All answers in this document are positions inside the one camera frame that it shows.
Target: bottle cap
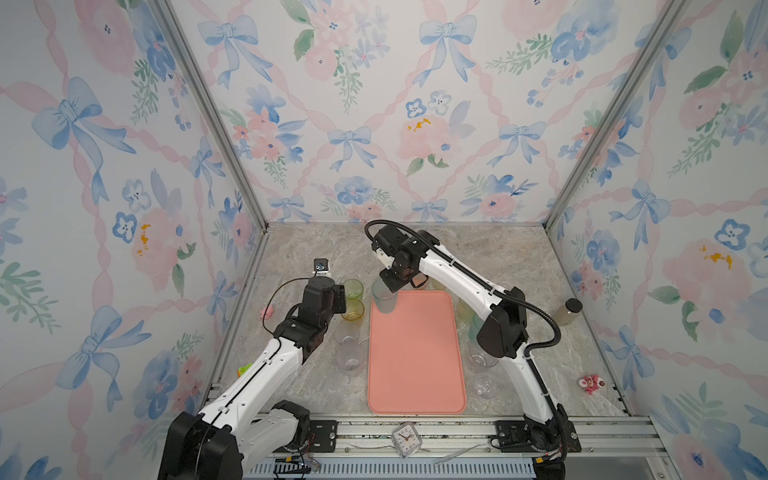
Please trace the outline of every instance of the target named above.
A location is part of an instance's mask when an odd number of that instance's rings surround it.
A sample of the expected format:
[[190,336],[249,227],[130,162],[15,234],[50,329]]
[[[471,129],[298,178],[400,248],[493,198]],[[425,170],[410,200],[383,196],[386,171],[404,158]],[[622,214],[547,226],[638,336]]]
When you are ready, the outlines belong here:
[[568,300],[565,300],[565,308],[567,308],[569,312],[579,313],[584,306],[575,298],[569,298]]

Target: pink flower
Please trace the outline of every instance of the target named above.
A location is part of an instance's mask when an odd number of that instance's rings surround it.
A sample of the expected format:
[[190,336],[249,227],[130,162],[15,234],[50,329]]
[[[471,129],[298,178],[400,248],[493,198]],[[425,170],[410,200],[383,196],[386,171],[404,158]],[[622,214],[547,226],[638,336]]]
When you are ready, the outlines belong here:
[[591,263],[581,262],[578,269],[581,274],[583,287],[582,293],[589,293],[592,300],[597,300],[603,294],[603,276],[600,272],[595,272]]
[[548,31],[563,15],[567,6],[568,0],[505,2],[502,23],[522,42],[535,37],[540,31]]
[[114,0],[76,0],[74,9],[94,59],[112,73],[133,77],[136,42],[125,10]]
[[179,370],[179,386],[189,389],[197,381],[197,373],[203,365],[203,360],[198,359],[196,355],[190,355],[190,358],[181,366]]
[[730,101],[743,104],[752,92],[768,84],[768,52],[760,46],[756,53],[739,50],[730,62],[730,71],[720,79],[720,90]]
[[248,244],[252,231],[253,225],[246,214],[240,212],[235,215],[235,219],[232,221],[232,238],[236,247],[244,248]]
[[330,43],[333,47],[343,47],[349,44],[349,30],[353,23],[349,19],[349,13],[345,12],[339,3],[334,2],[333,6],[323,3],[319,12],[310,13],[310,21],[316,28],[315,41],[318,45]]
[[675,435],[674,459],[685,480],[725,480],[730,478],[717,455],[687,433]]
[[480,213],[483,217],[506,217],[512,215],[517,207],[517,202],[510,194],[491,194],[483,199],[480,204]]
[[234,135],[232,135],[232,138],[234,138],[236,141],[240,141],[242,139],[248,140],[248,129],[243,127],[242,125],[237,125],[236,127],[233,127],[235,129]]
[[420,117],[403,124],[400,131],[400,149],[397,154],[404,160],[411,161],[414,158],[423,158],[424,161],[430,154],[434,154],[439,161],[457,150],[452,145],[451,136],[448,133],[448,122],[439,117]]
[[267,161],[275,161],[280,156],[283,144],[275,138],[273,131],[263,132],[263,136],[257,137],[250,152],[254,158],[264,158]]
[[187,224],[186,217],[168,216],[159,207],[149,210],[139,222],[131,255],[136,270],[150,277],[155,291],[166,287],[170,271],[178,263],[178,250],[186,252],[191,243]]
[[720,335],[733,342],[732,330],[747,327],[737,307],[750,295],[752,278],[743,261],[723,245],[707,239],[690,242],[678,258],[664,261],[662,272],[680,298],[696,306],[688,321],[698,322],[697,335],[705,341]]
[[329,45],[315,45],[306,53],[304,68],[310,77],[325,81],[333,77],[337,63],[333,48]]
[[260,131],[261,133],[274,133],[277,131],[277,124],[270,121],[270,113],[264,108],[261,114],[257,114],[255,111],[249,111],[248,116],[252,120],[248,121],[248,128],[252,131]]
[[586,144],[590,138],[592,138],[592,134],[594,133],[594,127],[582,127],[581,133],[577,134],[573,137],[574,140],[583,140]]
[[359,220],[360,223],[368,223],[382,217],[382,208],[373,202],[367,202],[362,205],[353,205],[347,210],[350,220]]
[[686,98],[680,107],[680,126],[696,128],[712,120],[720,110],[723,94],[716,88],[702,88]]

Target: marble table surface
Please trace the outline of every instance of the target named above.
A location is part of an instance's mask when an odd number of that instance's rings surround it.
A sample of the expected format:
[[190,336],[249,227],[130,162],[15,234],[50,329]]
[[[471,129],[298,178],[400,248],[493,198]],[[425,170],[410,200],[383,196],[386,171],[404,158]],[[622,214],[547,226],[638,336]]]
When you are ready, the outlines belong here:
[[[506,288],[520,288],[527,301],[549,313],[572,295],[541,227],[428,225],[425,228],[473,270]],[[329,260],[331,277],[337,283],[357,278],[365,285],[362,301],[366,312],[360,339],[367,360],[370,286],[382,267],[371,251],[362,226],[339,223],[278,225],[271,227],[268,234],[270,238],[257,272],[255,290],[235,332],[223,370],[223,387],[227,388],[237,379],[237,369],[252,362],[270,338],[261,326],[259,311],[275,289],[292,278],[310,276],[312,260],[319,257]],[[275,296],[275,313],[267,320],[270,329],[285,317],[293,304],[301,301],[305,285],[306,281],[296,281]],[[458,297],[453,294],[452,297],[456,308]],[[333,363],[339,346],[332,338],[333,330],[345,321],[338,315],[333,317],[323,344],[292,379],[278,388],[266,403],[265,410],[287,399],[318,414],[371,414],[367,398],[367,365],[359,376],[349,378]],[[467,389],[467,408],[463,415],[522,415],[518,394],[502,368],[498,365],[490,369],[477,366],[468,357],[469,324],[457,320],[456,328]],[[536,351],[535,358],[548,388],[564,404],[566,412],[571,416],[625,416],[584,317],[579,316],[561,331],[562,341],[553,348]],[[529,342],[552,336],[546,322],[531,313],[528,314],[528,333]],[[493,399],[483,399],[472,392],[472,380],[480,372],[490,373],[498,380],[499,391]],[[605,379],[607,385],[590,396],[579,387],[578,380],[595,373]]]

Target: pink tray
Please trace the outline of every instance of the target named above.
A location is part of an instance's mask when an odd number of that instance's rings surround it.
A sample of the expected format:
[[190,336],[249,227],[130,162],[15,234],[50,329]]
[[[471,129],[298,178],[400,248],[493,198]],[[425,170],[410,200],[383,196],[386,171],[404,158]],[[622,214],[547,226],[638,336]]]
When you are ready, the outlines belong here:
[[371,300],[368,407],[380,415],[456,415],[467,407],[453,302],[446,292],[400,292],[381,313]]

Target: pink toy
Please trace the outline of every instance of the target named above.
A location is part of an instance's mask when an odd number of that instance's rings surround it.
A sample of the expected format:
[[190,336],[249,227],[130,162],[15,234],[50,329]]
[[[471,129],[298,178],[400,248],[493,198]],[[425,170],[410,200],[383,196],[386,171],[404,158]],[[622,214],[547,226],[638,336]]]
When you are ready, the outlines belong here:
[[596,392],[600,387],[605,386],[605,381],[599,375],[587,375],[578,381],[578,385],[588,395],[592,395],[592,392]]

